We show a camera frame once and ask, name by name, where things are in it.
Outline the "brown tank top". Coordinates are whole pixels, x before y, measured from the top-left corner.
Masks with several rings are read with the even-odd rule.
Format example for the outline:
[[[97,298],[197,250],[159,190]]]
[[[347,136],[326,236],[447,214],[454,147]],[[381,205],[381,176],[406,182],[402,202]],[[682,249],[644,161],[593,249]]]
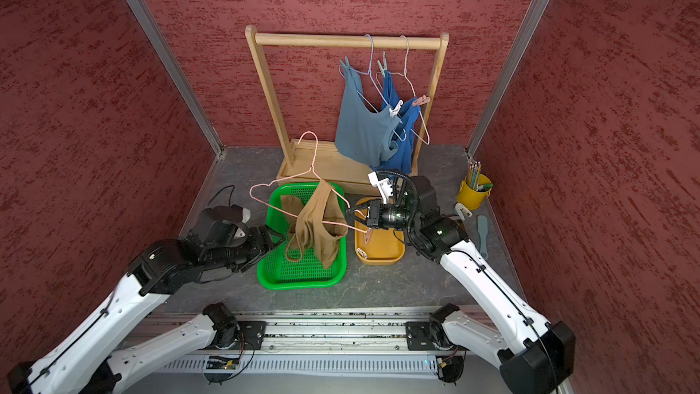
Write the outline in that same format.
[[[281,208],[289,224],[284,255],[287,261],[299,263],[312,249],[324,269],[331,267],[339,252],[340,241],[346,237],[346,219],[333,186],[319,182],[304,204],[294,195],[281,196]]]

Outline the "pink wire hanger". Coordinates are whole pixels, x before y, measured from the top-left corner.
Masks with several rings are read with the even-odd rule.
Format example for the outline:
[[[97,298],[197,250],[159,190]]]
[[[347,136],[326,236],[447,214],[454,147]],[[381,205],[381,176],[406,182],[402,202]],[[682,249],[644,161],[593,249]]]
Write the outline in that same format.
[[[294,215],[293,213],[289,213],[287,211],[284,211],[283,209],[278,208],[276,206],[272,206],[271,204],[269,204],[269,202],[264,202],[263,200],[259,199],[258,197],[256,197],[253,194],[253,191],[255,188],[258,188],[258,187],[272,187],[274,184],[281,185],[283,182],[293,180],[295,178],[301,178],[301,177],[306,176],[308,174],[313,175],[313,177],[315,177],[317,180],[319,180],[319,182],[324,180],[324,178],[321,177],[315,170],[315,162],[316,162],[316,158],[318,155],[318,147],[319,147],[319,140],[318,140],[317,135],[313,131],[305,131],[297,143],[300,144],[307,135],[311,135],[315,139],[313,157],[311,158],[309,168],[306,171],[302,171],[301,173],[296,173],[296,174],[292,174],[292,175],[288,175],[288,176],[284,176],[284,177],[278,177],[278,178],[272,180],[271,182],[268,182],[267,184],[254,184],[249,190],[249,196],[251,199],[253,199],[255,202],[260,202],[260,204],[263,204],[265,206],[272,207],[274,210],[279,211],[279,212],[283,213],[284,215],[288,215],[288,216],[297,218],[297,215]],[[368,233],[371,233],[371,231],[372,231],[372,229],[363,230],[363,229],[357,228],[355,226],[351,226],[351,225],[346,223],[345,219],[342,219],[340,222],[324,220],[322,222],[322,224],[342,226],[344,228],[363,233],[364,235],[367,235]]]

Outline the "blue wire hanger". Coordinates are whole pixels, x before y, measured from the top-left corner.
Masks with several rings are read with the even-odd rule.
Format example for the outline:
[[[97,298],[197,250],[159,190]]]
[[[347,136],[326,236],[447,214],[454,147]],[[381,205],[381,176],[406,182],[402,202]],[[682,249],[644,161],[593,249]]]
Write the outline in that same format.
[[[368,78],[370,78],[370,81],[371,81],[372,85],[374,86],[375,90],[377,91],[377,93],[378,93],[379,96],[381,97],[381,99],[382,99],[382,101],[384,102],[384,104],[386,104],[386,106],[388,107],[388,109],[393,108],[394,106],[392,107],[392,106],[388,103],[388,101],[386,100],[386,98],[384,98],[383,93],[382,93],[382,90],[379,89],[379,87],[378,87],[378,85],[377,85],[377,82],[376,82],[375,79],[374,79],[374,75],[373,75],[373,64],[374,64],[374,62],[373,62],[373,61],[374,61],[375,43],[374,43],[373,36],[371,36],[370,34],[365,34],[364,36],[365,36],[366,38],[369,39],[369,41],[370,41],[370,49],[371,49],[371,51],[370,51],[370,58],[369,58],[369,62],[368,62],[368,67],[367,67],[367,71],[366,71],[366,72],[358,71],[358,70],[354,69],[354,68],[351,67],[351,66],[350,66],[350,69],[351,69],[351,70],[354,70],[358,75],[364,75],[364,76],[367,76]],[[346,74],[344,73],[344,69],[343,69],[343,67],[341,66],[341,64],[340,64],[339,67],[338,67],[338,73],[339,73],[339,75],[340,75],[342,78],[345,78]],[[364,105],[365,105],[367,108],[370,108],[372,111],[374,111],[374,112],[377,113],[377,114],[380,112],[380,110],[379,110],[377,107],[375,107],[375,106],[364,96],[363,91],[358,90],[358,91],[357,91],[357,95],[361,98],[362,102],[364,103]],[[394,117],[394,118],[397,118],[397,119],[398,119],[399,124],[402,123],[402,122],[401,122],[401,119],[399,118],[399,116],[396,116],[396,117]],[[396,132],[396,130],[393,131],[393,134],[394,134],[394,136],[396,136],[396,138],[397,138],[400,142],[405,142],[405,141],[407,140],[407,138],[408,138],[408,133],[406,133],[406,130],[403,131],[403,136],[399,135],[399,134]]]

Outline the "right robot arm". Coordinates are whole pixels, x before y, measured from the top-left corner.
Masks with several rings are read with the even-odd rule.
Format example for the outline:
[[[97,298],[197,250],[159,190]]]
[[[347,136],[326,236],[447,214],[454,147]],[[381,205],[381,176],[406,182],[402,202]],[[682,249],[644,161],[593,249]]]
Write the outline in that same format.
[[[513,393],[556,393],[574,367],[576,338],[563,322],[532,308],[490,267],[463,226],[441,213],[425,176],[379,170],[368,175],[380,196],[346,212],[369,229],[399,230],[406,244],[452,275],[484,310],[489,328],[447,304],[430,318],[431,340],[464,348],[499,370]]]

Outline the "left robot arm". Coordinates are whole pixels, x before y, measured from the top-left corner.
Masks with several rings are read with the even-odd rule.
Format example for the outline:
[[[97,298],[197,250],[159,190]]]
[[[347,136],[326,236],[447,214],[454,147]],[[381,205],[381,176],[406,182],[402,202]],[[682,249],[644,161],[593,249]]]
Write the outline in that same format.
[[[205,273],[243,273],[285,237],[267,225],[248,226],[238,205],[200,213],[187,235],[151,244],[129,265],[109,296],[45,357],[21,362],[7,375],[13,393],[118,393],[195,350],[242,346],[238,320],[225,304],[206,306],[192,320],[132,348],[119,349],[155,308]]]

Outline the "grey-blue tank top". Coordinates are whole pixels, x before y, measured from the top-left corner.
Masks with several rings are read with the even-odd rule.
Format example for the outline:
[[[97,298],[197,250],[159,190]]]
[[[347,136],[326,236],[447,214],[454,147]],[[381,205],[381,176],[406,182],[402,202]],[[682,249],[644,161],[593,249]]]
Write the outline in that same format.
[[[357,95],[358,90],[363,91],[360,76],[351,69],[344,69],[344,73],[345,89],[335,147],[351,160],[377,167],[395,153],[390,148],[390,133],[398,119],[390,117],[388,108],[378,114],[367,108]]]

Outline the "royal blue tank top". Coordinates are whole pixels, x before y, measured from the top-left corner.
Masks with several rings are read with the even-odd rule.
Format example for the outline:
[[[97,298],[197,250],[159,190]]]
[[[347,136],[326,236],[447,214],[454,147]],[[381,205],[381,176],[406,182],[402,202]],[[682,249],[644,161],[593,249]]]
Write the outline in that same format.
[[[416,122],[422,114],[422,109],[417,103],[419,98],[410,98],[402,100],[399,97],[397,88],[393,80],[394,73],[386,70],[382,75],[382,109],[390,109],[395,111],[398,105],[401,105],[394,119],[399,119],[394,131],[390,133],[390,148],[395,153],[387,160],[383,160],[381,164],[374,167],[374,170],[385,169],[401,171],[401,173],[411,173],[413,162],[413,148],[417,135],[419,134],[419,126]]]

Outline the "yellow plastic tray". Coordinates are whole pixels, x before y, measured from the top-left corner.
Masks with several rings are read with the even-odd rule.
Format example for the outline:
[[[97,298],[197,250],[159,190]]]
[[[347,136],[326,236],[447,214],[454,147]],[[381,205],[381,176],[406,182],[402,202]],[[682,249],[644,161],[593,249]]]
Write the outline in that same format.
[[[355,227],[368,229],[366,226],[357,223]],[[355,250],[360,248],[367,254],[367,259],[357,257],[364,264],[370,266],[391,266],[397,264],[403,258],[406,247],[403,244],[403,233],[397,232],[394,235],[392,230],[373,229],[371,242],[368,246],[364,244],[364,234],[355,231]]]

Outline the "green plastic basket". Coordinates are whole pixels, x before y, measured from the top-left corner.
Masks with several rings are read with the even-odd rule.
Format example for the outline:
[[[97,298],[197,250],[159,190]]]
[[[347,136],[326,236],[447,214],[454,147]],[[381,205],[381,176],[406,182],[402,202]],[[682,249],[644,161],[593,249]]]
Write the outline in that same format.
[[[282,208],[282,197],[290,195],[306,205],[317,185],[318,182],[299,182],[280,186],[272,193],[269,203]],[[286,219],[288,217],[290,216],[268,207],[265,224],[273,231],[288,236],[289,223]],[[346,273],[346,235],[339,239],[337,247],[337,257],[328,268],[325,268],[315,256],[313,247],[304,250],[301,257],[298,250],[290,253],[290,258],[293,260],[301,258],[299,262],[290,262],[284,253],[285,241],[257,265],[258,281],[263,287],[273,291],[335,286]]]

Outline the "wooden clothes rack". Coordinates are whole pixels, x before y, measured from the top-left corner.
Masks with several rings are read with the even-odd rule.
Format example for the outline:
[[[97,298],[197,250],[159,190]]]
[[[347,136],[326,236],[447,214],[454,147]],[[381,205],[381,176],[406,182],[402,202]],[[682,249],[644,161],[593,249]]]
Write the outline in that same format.
[[[370,58],[370,41],[365,36],[337,36],[337,35],[298,35],[298,34],[270,34],[261,33],[253,25],[249,25],[245,31],[245,36],[248,46],[251,50],[253,62],[255,64],[264,96],[267,100],[269,110],[272,115],[273,124],[284,153],[284,161],[280,167],[277,177],[284,177],[296,173],[301,173],[309,168],[311,158],[313,157],[315,139],[311,135],[307,135],[304,140],[298,144],[301,136],[295,140],[289,138],[287,130],[284,126],[284,117],[280,109],[278,98],[273,85],[273,77],[268,67],[266,56],[264,53],[265,47],[338,47],[339,49],[368,49],[369,53],[362,60],[357,60],[355,63],[350,63],[351,67],[358,71],[368,71],[368,62]],[[432,98],[432,102],[421,107],[422,112],[428,117],[435,100],[435,93],[439,83],[439,76],[443,67],[444,60],[448,49],[448,39],[450,36],[447,33],[442,34],[438,38],[408,38],[410,43],[410,51],[412,50],[433,50],[435,51],[435,60],[430,74],[428,89],[425,92],[417,92],[417,96],[424,94]],[[375,43],[374,64],[377,65],[377,55],[383,53],[387,49],[399,49],[406,53],[406,42],[400,36],[373,36]],[[340,77],[338,67],[340,61],[321,75],[325,78]],[[359,75],[362,83],[364,96],[380,111],[382,111],[382,98],[379,96],[370,78],[364,75]],[[333,89],[328,97],[304,97],[299,105],[303,111],[319,116],[322,120],[333,120],[335,122],[335,133],[337,133],[337,124],[341,111],[341,103],[345,89]],[[424,129],[421,126],[420,118],[416,122],[419,126],[419,133],[423,133]],[[313,131],[317,137],[315,127],[310,126],[306,131]],[[416,138],[413,148],[413,162],[411,173],[416,175],[417,161],[422,147],[425,146],[419,139]],[[370,185],[368,175],[374,167],[369,167],[360,162],[351,160],[343,156],[337,147],[335,147],[335,136],[329,142],[319,140],[318,155],[315,162],[316,172],[328,182],[339,185],[345,193],[358,194],[360,196],[376,196],[377,188]],[[313,175],[308,174],[301,178],[295,178],[284,182],[291,184],[292,182],[315,182],[317,179]]]

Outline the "yellow pencil cup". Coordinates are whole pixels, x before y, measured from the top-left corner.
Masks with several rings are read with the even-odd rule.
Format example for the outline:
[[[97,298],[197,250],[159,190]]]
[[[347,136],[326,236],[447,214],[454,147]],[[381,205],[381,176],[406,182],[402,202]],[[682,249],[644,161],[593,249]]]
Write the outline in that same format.
[[[475,211],[490,195],[493,182],[481,171],[481,162],[470,160],[465,178],[461,181],[457,202],[470,211]]]

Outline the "grey-blue spatula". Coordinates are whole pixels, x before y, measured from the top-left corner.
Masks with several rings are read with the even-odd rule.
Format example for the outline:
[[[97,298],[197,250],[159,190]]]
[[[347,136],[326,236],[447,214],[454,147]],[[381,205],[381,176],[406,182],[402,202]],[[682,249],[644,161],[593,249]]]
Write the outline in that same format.
[[[489,219],[486,215],[477,216],[477,230],[479,234],[479,254],[484,260],[488,260]]]

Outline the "teal clothespin middle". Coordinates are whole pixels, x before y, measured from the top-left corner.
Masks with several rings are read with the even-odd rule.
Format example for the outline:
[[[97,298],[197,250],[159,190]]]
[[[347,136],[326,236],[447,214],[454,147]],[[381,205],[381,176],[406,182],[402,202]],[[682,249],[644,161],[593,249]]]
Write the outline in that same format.
[[[386,63],[386,53],[382,53],[382,59],[377,62],[377,65],[379,67],[379,72],[382,77],[385,77],[386,74],[388,74],[388,64]]]

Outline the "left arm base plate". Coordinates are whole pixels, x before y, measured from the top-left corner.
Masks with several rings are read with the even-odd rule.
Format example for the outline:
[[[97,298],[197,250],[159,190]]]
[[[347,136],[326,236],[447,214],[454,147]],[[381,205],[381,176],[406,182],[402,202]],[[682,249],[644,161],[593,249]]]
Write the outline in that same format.
[[[238,321],[235,328],[227,328],[223,333],[216,333],[213,343],[204,350],[260,350],[264,340],[267,323],[265,321]]]

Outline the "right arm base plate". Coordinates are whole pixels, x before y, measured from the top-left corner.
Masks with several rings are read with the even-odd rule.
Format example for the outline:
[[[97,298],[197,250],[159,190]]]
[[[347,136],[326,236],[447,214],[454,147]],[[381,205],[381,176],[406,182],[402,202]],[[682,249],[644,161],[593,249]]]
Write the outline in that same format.
[[[409,351],[474,351],[479,346],[475,331],[460,322],[408,321],[405,330]]]

